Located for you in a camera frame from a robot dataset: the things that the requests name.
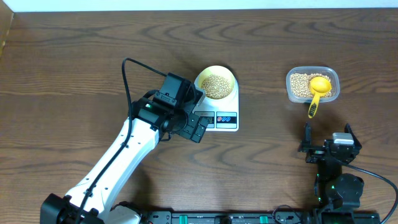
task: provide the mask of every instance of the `wooden table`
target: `wooden table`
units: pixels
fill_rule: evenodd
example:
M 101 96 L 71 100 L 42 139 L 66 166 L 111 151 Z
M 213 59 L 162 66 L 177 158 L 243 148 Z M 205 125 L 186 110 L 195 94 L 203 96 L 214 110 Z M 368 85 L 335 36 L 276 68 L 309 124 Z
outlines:
M 317 144 L 350 123 L 354 165 L 398 184 L 398 10 L 18 13 L 0 59 L 0 222 L 37 223 L 114 141 L 127 114 L 121 62 L 192 81 L 228 66 L 240 87 L 236 133 L 175 136 L 138 166 L 116 202 L 174 210 L 310 209 L 317 167 L 297 152 L 308 106 L 287 98 L 294 67 L 324 65 L 341 93 L 310 121 Z M 163 78 L 128 64 L 132 99 Z M 386 215 L 393 189 L 365 174 L 361 210 Z M 398 222 L 394 215 L 390 223 Z

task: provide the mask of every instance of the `cable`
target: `cable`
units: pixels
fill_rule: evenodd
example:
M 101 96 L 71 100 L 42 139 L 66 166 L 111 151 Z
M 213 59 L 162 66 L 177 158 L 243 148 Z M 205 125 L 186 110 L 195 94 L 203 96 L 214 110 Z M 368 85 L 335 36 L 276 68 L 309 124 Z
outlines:
M 301 223 L 302 217 L 301 217 L 300 215 L 298 215 L 297 212 L 296 212 L 292 207 L 290 207 L 290 206 L 288 206 L 288 205 L 279 205 L 279 206 L 272 212 L 272 219 L 273 219 L 276 223 L 279 223 L 279 224 L 280 224 L 280 222 L 277 221 L 276 218 L 275 218 L 275 212 L 276 212 L 278 209 L 280 209 L 281 207 L 288 207 L 288 208 L 290 208 L 291 211 L 294 212 L 294 215 L 296 215 L 296 217 L 300 219 L 299 222 L 293 223 L 293 224 L 299 224 L 299 223 Z
M 336 159 L 336 158 L 333 157 L 333 156 L 332 156 L 332 158 L 333 158 L 337 163 L 339 163 L 339 164 L 342 165 L 342 166 L 351 168 L 351 169 L 356 170 L 356 171 L 364 172 L 365 174 L 369 174 L 369 175 L 371 175 L 371 176 L 373 176 L 373 177 L 377 177 L 378 179 L 381 179 L 381 180 L 387 182 L 387 184 L 391 185 L 391 187 L 394 188 L 394 190 L 396 191 L 396 200 L 395 200 L 395 202 L 394 202 L 394 204 L 393 204 L 393 206 L 392 206 L 390 212 L 389 212 L 389 213 L 387 214 L 387 216 L 380 222 L 380 224 L 385 224 L 385 222 L 387 222 L 387 220 L 388 220 L 388 219 L 391 217 L 391 215 L 394 213 L 394 211 L 396 210 L 397 205 L 398 205 L 398 188 L 397 188 L 397 186 L 396 186 L 393 182 L 391 182 L 389 179 L 387 179 L 387 178 L 385 178 L 385 177 L 383 177 L 383 176 L 381 176 L 381 175 L 379 175 L 379 174 L 375 174 L 375 173 L 370 172 L 370 171 L 368 171 L 368 170 L 364 170 L 364 169 L 361 169 L 361 168 L 359 168 L 359 167 L 346 164 L 346 163 L 341 162 L 340 160 Z
M 88 197 L 93 193 L 93 189 L 96 186 L 97 182 L 100 180 L 100 178 L 102 177 L 102 175 L 106 172 L 106 170 L 109 168 L 109 166 L 113 163 L 113 161 L 118 157 L 118 155 L 120 154 L 120 152 L 127 146 L 127 143 L 130 140 L 130 135 L 131 135 L 131 129 L 132 129 L 132 104 L 131 104 L 131 96 L 130 96 L 130 89 L 129 89 L 129 85 L 127 84 L 127 78 L 126 78 L 126 71 L 124 69 L 124 67 L 126 66 L 126 61 L 130 61 L 130 62 L 134 62 L 138 65 L 141 65 L 155 73 L 158 73 L 159 75 L 162 75 L 164 77 L 166 77 L 167 75 L 154 69 L 151 68 L 147 65 L 144 65 L 143 63 L 140 63 L 134 59 L 131 58 L 125 58 L 123 60 L 122 63 L 122 76 L 123 76 L 123 83 L 124 83 L 124 88 L 126 89 L 126 96 L 127 96 L 127 103 L 128 103 L 128 107 L 129 107 L 129 128 L 127 131 L 127 136 L 126 139 L 124 140 L 124 142 L 121 144 L 120 148 L 116 151 L 116 153 L 113 155 L 113 157 L 108 161 L 108 163 L 104 166 L 104 168 L 101 170 L 101 172 L 99 172 L 99 174 L 95 177 L 93 183 L 90 185 L 90 187 L 86 190 L 86 194 L 85 197 L 83 198 L 83 200 L 81 201 L 80 204 L 80 208 L 78 210 L 77 216 L 76 216 L 76 224 L 80 223 L 80 217 L 81 217 L 81 213 L 83 212 L 83 209 L 86 205 L 86 202 L 88 200 Z

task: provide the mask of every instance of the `white kitchen scale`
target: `white kitchen scale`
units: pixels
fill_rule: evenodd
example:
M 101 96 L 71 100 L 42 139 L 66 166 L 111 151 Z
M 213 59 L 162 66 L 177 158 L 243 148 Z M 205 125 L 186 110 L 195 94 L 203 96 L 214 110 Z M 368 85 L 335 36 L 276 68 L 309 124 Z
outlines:
M 219 100 L 208 97 L 193 112 L 209 120 L 206 131 L 237 131 L 239 129 L 239 86 L 234 75 L 222 66 L 211 66 L 202 71 L 195 80 L 195 86 L 201 88 L 203 81 L 210 75 L 217 75 L 229 81 L 231 93 Z

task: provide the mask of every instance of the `bowl of beans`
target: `bowl of beans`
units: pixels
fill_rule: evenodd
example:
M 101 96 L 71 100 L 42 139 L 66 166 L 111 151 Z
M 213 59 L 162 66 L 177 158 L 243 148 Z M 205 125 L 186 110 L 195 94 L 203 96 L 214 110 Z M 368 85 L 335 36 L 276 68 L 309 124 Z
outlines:
M 210 104 L 231 100 L 238 89 L 232 72 L 219 65 L 204 69 L 195 80 L 195 85 L 205 91 L 205 100 Z
M 289 99 L 294 103 L 311 103 L 313 95 L 309 89 L 311 79 L 326 78 L 331 83 L 331 90 L 320 98 L 320 103 L 331 102 L 340 94 L 340 83 L 337 73 L 328 67 L 296 67 L 286 76 L 286 89 Z

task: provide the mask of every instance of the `yellow scoop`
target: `yellow scoop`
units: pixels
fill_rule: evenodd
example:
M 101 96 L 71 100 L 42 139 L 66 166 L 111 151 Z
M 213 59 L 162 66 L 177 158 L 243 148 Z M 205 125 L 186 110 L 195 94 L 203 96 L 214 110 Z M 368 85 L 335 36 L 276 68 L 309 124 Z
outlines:
M 308 117 L 313 118 L 317 112 L 319 99 L 325 96 L 331 90 L 330 82 L 323 77 L 315 77 L 310 81 L 310 91 L 314 95 L 310 109 L 308 110 Z

